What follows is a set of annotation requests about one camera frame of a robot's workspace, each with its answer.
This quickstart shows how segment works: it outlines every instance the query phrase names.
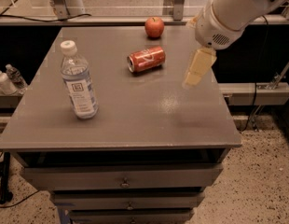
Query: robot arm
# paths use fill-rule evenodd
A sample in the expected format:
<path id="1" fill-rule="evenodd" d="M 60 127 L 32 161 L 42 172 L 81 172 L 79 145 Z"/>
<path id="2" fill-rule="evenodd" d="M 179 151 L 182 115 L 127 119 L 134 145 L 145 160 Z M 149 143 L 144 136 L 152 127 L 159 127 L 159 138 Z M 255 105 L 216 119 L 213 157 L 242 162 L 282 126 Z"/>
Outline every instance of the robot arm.
<path id="1" fill-rule="evenodd" d="M 197 17 L 196 39 L 202 46 L 226 49 L 245 27 L 286 0 L 209 0 Z"/>

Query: table top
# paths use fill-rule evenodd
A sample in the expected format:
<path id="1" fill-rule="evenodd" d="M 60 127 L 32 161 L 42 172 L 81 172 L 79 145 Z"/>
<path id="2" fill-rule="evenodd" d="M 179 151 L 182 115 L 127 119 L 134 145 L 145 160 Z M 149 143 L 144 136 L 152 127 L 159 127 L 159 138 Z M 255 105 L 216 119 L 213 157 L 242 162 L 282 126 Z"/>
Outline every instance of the table top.
<path id="1" fill-rule="evenodd" d="M 93 119 L 78 119 L 60 73 L 63 40 L 86 57 L 99 101 Z M 132 74 L 127 56 L 162 46 L 160 68 Z M 0 138 L 0 150 L 65 151 L 239 147 L 241 138 L 210 71 L 192 89 L 182 87 L 193 29 L 167 26 L 160 39 L 144 27 L 62 28 Z"/>

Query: drawer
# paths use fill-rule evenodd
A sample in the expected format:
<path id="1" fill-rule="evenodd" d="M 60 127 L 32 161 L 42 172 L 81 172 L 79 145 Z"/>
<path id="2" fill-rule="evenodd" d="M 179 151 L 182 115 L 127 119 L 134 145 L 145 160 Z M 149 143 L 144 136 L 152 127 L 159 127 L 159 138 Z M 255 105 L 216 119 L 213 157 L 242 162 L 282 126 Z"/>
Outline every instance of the drawer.
<path id="1" fill-rule="evenodd" d="M 36 189 L 148 189 L 211 186 L 222 171 L 215 164 L 25 168 L 22 176 Z"/>
<path id="2" fill-rule="evenodd" d="M 79 224 L 161 224 L 184 223 L 193 216 L 189 209 L 142 211 L 88 211 L 70 212 L 70 218 Z"/>
<path id="3" fill-rule="evenodd" d="M 53 203 L 66 210 L 138 210 L 161 208 L 194 208 L 204 198 L 203 192 L 136 190 L 132 192 L 116 192 L 112 190 L 94 191 L 94 193 L 54 194 Z"/>

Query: bottle label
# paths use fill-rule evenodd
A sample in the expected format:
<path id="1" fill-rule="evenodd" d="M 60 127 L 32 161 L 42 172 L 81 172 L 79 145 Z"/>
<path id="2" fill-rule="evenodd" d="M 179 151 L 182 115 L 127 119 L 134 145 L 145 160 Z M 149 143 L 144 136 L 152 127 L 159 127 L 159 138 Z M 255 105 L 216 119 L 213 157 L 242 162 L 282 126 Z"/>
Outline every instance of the bottle label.
<path id="1" fill-rule="evenodd" d="M 74 109 L 79 115 L 94 112 L 94 95 L 91 94 L 91 84 L 87 80 L 65 81 L 71 96 Z"/>

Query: black panel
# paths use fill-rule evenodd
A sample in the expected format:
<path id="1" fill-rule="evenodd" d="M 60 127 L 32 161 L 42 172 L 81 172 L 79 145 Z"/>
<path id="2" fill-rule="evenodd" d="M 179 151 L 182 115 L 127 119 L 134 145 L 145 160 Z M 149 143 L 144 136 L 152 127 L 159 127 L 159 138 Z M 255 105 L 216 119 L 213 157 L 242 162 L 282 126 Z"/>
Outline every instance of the black panel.
<path id="1" fill-rule="evenodd" d="M 31 83 L 60 30 L 58 26 L 0 26 L 0 69 L 5 72 L 5 65 L 11 63 Z"/>
<path id="2" fill-rule="evenodd" d="M 213 65 L 219 83 L 269 82 L 289 61 L 289 25 L 249 25 Z"/>

